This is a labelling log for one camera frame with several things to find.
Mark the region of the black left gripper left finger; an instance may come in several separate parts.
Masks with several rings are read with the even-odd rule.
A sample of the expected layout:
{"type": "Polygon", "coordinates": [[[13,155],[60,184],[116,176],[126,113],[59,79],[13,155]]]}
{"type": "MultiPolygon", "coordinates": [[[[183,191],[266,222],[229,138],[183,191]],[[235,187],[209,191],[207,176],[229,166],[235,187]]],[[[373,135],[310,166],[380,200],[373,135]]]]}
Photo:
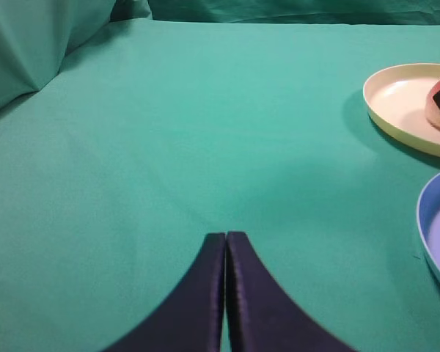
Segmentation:
{"type": "Polygon", "coordinates": [[[220,351],[226,236],[205,236],[171,293],[107,351],[220,351]]]}

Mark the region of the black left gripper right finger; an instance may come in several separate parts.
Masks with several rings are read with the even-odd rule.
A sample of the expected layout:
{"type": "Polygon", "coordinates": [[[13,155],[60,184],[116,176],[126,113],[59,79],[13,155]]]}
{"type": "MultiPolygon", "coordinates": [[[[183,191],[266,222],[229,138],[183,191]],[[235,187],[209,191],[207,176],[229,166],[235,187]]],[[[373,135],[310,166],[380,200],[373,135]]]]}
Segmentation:
{"type": "Polygon", "coordinates": [[[280,287],[244,232],[227,233],[226,309],[232,351],[352,351],[280,287]]]}

